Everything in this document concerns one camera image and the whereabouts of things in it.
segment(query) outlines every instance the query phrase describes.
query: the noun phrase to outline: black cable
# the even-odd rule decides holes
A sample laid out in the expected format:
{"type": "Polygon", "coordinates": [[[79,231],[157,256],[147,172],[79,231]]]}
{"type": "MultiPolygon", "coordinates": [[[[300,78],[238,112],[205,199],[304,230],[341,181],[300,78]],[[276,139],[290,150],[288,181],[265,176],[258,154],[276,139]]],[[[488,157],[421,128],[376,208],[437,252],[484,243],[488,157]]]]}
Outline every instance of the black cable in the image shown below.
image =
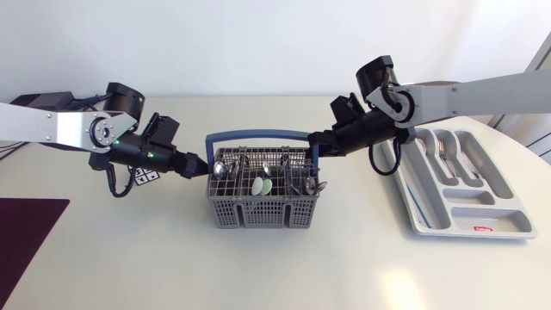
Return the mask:
{"type": "Polygon", "coordinates": [[[26,146],[29,142],[22,142],[20,145],[16,147],[12,147],[10,149],[2,150],[1,152],[8,152],[7,154],[4,154],[2,157],[0,157],[0,160],[7,158],[9,155],[11,155],[13,152],[19,150],[20,148],[26,146]]]}
{"type": "Polygon", "coordinates": [[[130,189],[132,189],[132,186],[134,184],[134,178],[136,176],[135,167],[132,168],[132,171],[130,171],[130,179],[128,179],[128,184],[126,188],[124,188],[124,190],[120,193],[117,193],[117,188],[116,188],[117,177],[115,175],[114,166],[112,164],[109,164],[108,168],[105,171],[107,172],[107,182],[109,186],[109,191],[111,192],[111,194],[113,194],[113,197],[121,198],[128,195],[128,193],[130,193],[130,189]]]}
{"type": "Polygon", "coordinates": [[[88,109],[93,109],[97,111],[97,109],[94,108],[94,105],[109,99],[112,95],[113,94],[109,93],[101,96],[98,95],[98,96],[92,96],[84,99],[75,99],[69,104],[68,109],[83,109],[83,111],[86,111],[88,109]]]}
{"type": "Polygon", "coordinates": [[[394,139],[393,141],[393,149],[394,149],[394,155],[396,156],[396,163],[394,164],[394,167],[389,171],[382,171],[379,168],[377,168],[377,165],[375,164],[375,160],[373,159],[373,149],[374,149],[374,146],[371,146],[369,148],[369,162],[371,163],[371,167],[373,167],[373,170],[375,170],[375,172],[379,173],[382,176],[390,176],[394,172],[396,172],[396,170],[399,167],[399,162],[402,158],[401,144],[398,142],[398,139],[394,139]]]}
{"type": "Polygon", "coordinates": [[[18,144],[20,144],[20,143],[22,143],[22,142],[16,142],[16,143],[14,143],[14,144],[10,144],[9,146],[0,146],[0,148],[10,148],[10,147],[16,146],[16,145],[18,145],[18,144]]]}

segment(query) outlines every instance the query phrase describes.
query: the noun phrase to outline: tray compartment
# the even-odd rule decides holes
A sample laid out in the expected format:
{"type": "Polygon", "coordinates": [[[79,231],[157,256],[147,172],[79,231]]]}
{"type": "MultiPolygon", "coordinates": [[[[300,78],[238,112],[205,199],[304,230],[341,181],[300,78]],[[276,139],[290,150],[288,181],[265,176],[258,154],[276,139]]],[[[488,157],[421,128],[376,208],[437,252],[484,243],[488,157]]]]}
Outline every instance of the tray compartment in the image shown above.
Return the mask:
{"type": "Polygon", "coordinates": [[[446,174],[445,171],[447,171],[448,168],[438,157],[438,139],[433,132],[427,129],[419,128],[417,130],[417,138],[415,140],[415,143],[419,151],[427,158],[427,162],[432,168],[432,171],[435,173],[438,182],[449,186],[459,184],[457,178],[448,176],[446,174]],[[424,144],[426,150],[423,150],[423,147],[421,146],[421,143],[419,141],[422,141],[421,143],[424,144]]]}
{"type": "Polygon", "coordinates": [[[451,215],[454,223],[467,231],[481,232],[484,228],[490,228],[493,232],[532,232],[528,217],[520,210],[453,207],[451,215]]]}
{"type": "Polygon", "coordinates": [[[444,197],[451,203],[466,203],[477,205],[494,205],[492,194],[485,190],[476,189],[444,189],[444,197]]]}
{"type": "Polygon", "coordinates": [[[440,198],[438,187],[433,182],[427,182],[432,179],[432,175],[426,164],[414,164],[419,160],[424,160],[424,154],[415,144],[402,146],[402,152],[405,156],[402,157],[402,165],[400,168],[404,174],[406,187],[409,187],[416,198],[412,196],[408,189],[405,189],[410,196],[413,205],[417,209],[422,208],[424,213],[429,218],[431,225],[424,222],[425,226],[432,226],[432,229],[446,229],[451,225],[451,221],[440,198]]]}
{"type": "Polygon", "coordinates": [[[455,131],[455,134],[461,144],[461,149],[484,177],[493,193],[502,199],[513,198],[511,188],[474,136],[466,131],[455,131]]]}

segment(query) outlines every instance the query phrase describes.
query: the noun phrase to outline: gray plastic basket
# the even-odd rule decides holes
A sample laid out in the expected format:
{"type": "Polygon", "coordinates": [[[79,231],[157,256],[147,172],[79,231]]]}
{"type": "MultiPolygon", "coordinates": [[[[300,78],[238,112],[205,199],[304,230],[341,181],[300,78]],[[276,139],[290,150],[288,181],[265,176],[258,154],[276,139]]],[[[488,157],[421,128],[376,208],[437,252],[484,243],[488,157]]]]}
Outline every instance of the gray plastic basket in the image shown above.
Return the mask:
{"type": "Polygon", "coordinates": [[[206,138],[210,173],[207,198],[220,228],[308,228],[319,194],[308,195],[302,184],[307,177],[318,180],[318,147],[232,147],[220,148],[214,155],[214,142],[249,138],[278,138],[307,140],[308,133],[288,130],[238,130],[209,134],[206,138]],[[218,180],[213,174],[215,161],[227,167],[238,160],[235,180],[218,180]],[[263,171],[263,162],[272,169],[272,176],[263,171]],[[256,177],[269,178],[272,190],[267,195],[252,195],[251,185],[256,177]]]}

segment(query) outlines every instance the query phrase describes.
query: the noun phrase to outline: white table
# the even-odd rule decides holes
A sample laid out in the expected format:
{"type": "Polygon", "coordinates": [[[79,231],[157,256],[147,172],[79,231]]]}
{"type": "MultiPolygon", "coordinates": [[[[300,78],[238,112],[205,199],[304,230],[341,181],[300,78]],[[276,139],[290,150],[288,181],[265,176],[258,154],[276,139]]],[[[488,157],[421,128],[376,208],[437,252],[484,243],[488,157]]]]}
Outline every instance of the white table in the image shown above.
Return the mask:
{"type": "MultiPolygon", "coordinates": [[[[181,123],[178,149],[206,159],[209,133],[329,129],[333,99],[150,98],[141,127],[154,111],[169,115],[181,123]]],[[[371,169],[367,150],[320,159],[328,186],[309,229],[220,230],[206,199],[206,177],[163,174],[115,199],[105,173],[88,167],[86,153],[32,144],[0,162],[0,196],[68,198],[71,204],[5,308],[548,308],[551,168],[477,121],[456,118],[446,125],[475,133],[539,237],[414,234],[393,178],[371,169]]]]}

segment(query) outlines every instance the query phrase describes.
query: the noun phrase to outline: spoon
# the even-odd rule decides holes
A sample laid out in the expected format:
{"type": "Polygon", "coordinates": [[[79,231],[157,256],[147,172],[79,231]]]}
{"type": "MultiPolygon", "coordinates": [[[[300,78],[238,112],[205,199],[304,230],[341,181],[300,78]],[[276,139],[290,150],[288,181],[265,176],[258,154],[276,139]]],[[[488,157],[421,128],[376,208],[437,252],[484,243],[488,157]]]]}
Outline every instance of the spoon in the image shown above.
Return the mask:
{"type": "Polygon", "coordinates": [[[318,194],[320,191],[325,189],[325,186],[327,186],[327,182],[322,182],[322,183],[318,184],[316,189],[313,191],[313,194],[314,195],[318,194]]]}
{"type": "Polygon", "coordinates": [[[214,176],[217,180],[227,176],[226,165],[221,161],[214,162],[214,176]]]}
{"type": "Polygon", "coordinates": [[[228,171],[228,174],[230,175],[230,178],[232,180],[235,180],[238,177],[239,173],[239,159],[235,159],[232,161],[232,164],[230,164],[230,170],[228,171]]]}
{"type": "Polygon", "coordinates": [[[272,169],[269,167],[268,162],[263,161],[263,162],[262,162],[262,168],[263,168],[263,170],[264,170],[264,173],[265,173],[268,177],[271,177],[271,176],[272,176],[272,169]]]}
{"type": "Polygon", "coordinates": [[[316,180],[313,177],[307,177],[304,181],[304,189],[309,195],[314,195],[316,191],[316,180]]]}

